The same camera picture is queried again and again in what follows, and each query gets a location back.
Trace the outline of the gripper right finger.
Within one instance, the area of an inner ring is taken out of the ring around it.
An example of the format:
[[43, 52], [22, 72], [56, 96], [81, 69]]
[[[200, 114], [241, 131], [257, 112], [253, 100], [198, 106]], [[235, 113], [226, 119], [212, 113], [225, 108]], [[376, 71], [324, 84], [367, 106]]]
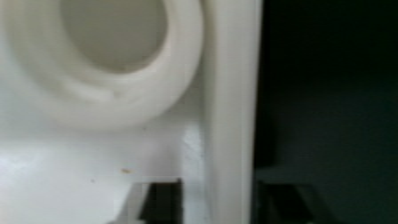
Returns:
[[317, 185], [276, 177], [264, 170], [257, 179], [257, 224], [333, 224], [333, 215]]

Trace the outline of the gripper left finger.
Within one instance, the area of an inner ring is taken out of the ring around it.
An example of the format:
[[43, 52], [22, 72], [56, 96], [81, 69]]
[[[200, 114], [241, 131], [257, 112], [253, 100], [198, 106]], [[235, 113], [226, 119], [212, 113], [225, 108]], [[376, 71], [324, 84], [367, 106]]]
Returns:
[[127, 201], [127, 224], [184, 224], [184, 181], [134, 185]]

